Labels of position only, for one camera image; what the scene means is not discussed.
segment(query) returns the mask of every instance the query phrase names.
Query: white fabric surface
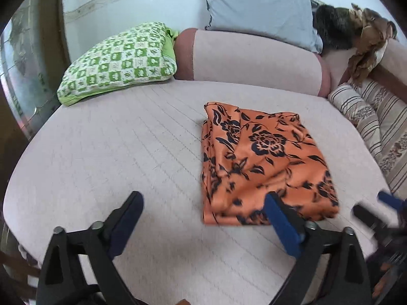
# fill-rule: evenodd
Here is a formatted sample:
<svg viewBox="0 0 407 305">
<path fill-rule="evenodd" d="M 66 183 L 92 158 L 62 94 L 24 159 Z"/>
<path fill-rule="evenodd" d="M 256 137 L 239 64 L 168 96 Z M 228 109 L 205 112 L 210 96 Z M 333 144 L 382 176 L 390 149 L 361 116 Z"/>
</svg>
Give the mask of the white fabric surface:
<svg viewBox="0 0 407 305">
<path fill-rule="evenodd" d="M 329 165 L 341 213 L 324 228 L 369 232 L 351 218 L 365 201 L 392 217 L 376 194 L 387 188 L 359 133 L 320 97 L 258 86 L 171 80 L 119 90 L 59 108 L 34 137 L 11 177 L 4 216 L 42 260 L 55 226 L 104 220 L 133 190 L 145 209 L 114 263 L 131 292 L 150 305 L 268 304 L 294 260 L 272 227 L 208 227 L 201 221 L 203 105 L 299 113 Z M 317 272 L 316 281 L 322 276 Z"/>
</svg>

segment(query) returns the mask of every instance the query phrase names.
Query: fabric fold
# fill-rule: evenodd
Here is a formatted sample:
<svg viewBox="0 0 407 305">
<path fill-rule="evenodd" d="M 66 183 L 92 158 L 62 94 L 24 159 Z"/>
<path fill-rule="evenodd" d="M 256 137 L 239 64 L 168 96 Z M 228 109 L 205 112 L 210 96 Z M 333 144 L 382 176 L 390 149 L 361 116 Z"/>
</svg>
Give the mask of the fabric fold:
<svg viewBox="0 0 407 305">
<path fill-rule="evenodd" d="M 205 110 L 205 224 L 269 224 L 263 210 L 269 192 L 306 219 L 338 213 L 327 164 L 298 114 L 269 114 L 218 102 L 207 103 Z"/>
</svg>

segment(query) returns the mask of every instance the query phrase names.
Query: striped fabric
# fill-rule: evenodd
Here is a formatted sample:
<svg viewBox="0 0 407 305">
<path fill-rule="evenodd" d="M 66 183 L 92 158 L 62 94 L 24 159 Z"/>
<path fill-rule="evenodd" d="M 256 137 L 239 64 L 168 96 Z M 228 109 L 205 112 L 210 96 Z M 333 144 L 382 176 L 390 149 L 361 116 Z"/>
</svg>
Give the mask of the striped fabric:
<svg viewBox="0 0 407 305">
<path fill-rule="evenodd" d="M 407 198 L 407 105 L 371 79 L 335 89 L 329 101 L 351 121 L 375 158 L 390 190 Z"/>
</svg>

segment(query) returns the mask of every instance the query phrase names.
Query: folded cloth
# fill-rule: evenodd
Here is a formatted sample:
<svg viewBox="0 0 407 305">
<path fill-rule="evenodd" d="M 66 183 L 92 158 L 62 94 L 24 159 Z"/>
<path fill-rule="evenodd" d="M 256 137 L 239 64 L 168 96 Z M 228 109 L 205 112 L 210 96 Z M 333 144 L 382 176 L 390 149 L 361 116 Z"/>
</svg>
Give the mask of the folded cloth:
<svg viewBox="0 0 407 305">
<path fill-rule="evenodd" d="M 205 224 L 269 224 L 263 207 L 270 192 L 306 219 L 338 213 L 328 167 L 298 114 L 268 114 L 218 102 L 207 103 L 205 110 Z"/>
<path fill-rule="evenodd" d="M 356 85 L 361 85 L 380 63 L 392 35 L 391 22 L 383 17 L 374 19 L 363 28 L 356 53 L 348 62 L 351 77 Z"/>
</svg>

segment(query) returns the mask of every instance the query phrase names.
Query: checkered pillow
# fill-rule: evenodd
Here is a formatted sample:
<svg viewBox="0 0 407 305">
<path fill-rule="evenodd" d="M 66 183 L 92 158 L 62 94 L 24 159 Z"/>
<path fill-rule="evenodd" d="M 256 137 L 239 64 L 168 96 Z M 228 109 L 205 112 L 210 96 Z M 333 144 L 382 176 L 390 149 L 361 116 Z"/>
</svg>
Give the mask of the checkered pillow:
<svg viewBox="0 0 407 305">
<path fill-rule="evenodd" d="M 165 24 L 153 22 L 107 38 L 66 70 L 58 99 L 69 106 L 90 95 L 169 79 L 177 70 L 175 37 Z"/>
</svg>

